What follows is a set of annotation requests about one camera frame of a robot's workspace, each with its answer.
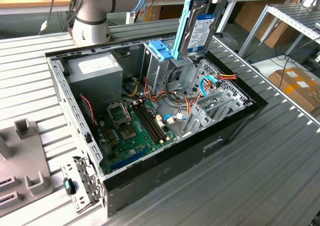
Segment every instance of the green circuit board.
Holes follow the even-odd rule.
[[[158,113],[152,103],[146,101],[143,106],[156,122],[155,115]],[[162,129],[159,127],[159,129],[166,136],[166,140],[162,143],[154,142],[134,112],[132,105],[126,108],[131,117],[130,124],[123,123],[115,128],[107,112],[99,117],[104,119],[103,126],[100,124],[98,126],[98,145],[103,155],[100,166],[105,173],[122,168],[176,140],[175,134],[165,126]]]

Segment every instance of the cardboard box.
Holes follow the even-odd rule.
[[[277,70],[268,79],[279,87],[282,73],[282,69]],[[320,115],[320,84],[301,68],[286,68],[280,89],[314,117]]]

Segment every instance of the motherboard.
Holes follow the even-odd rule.
[[[111,173],[177,140],[149,100],[110,104],[98,117],[100,166]]]

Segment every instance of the gray plastic holder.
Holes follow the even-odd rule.
[[[53,191],[37,124],[0,129],[0,218]]]

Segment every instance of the aluminum workbench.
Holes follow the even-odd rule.
[[[115,26],[117,41],[177,30],[177,20]],[[268,106],[235,141],[114,216],[98,203],[78,215],[60,165],[74,155],[45,52],[74,47],[67,33],[0,40],[0,128],[36,121],[54,191],[0,225],[306,226],[320,209],[320,125],[216,38],[212,52]]]
[[[269,36],[269,34],[272,33],[272,30],[276,24],[278,24],[280,21],[283,21],[301,33],[292,46],[288,49],[286,55],[291,53],[303,36],[306,36],[320,44],[320,30],[315,27],[315,23],[320,21],[320,8],[311,11],[300,3],[271,4],[265,6],[260,17],[253,26],[250,34],[246,38],[242,48],[239,51],[238,55],[240,57],[245,55],[248,47],[250,46],[259,28],[262,26],[268,13],[272,14],[275,18],[262,36],[261,42],[263,42]]]

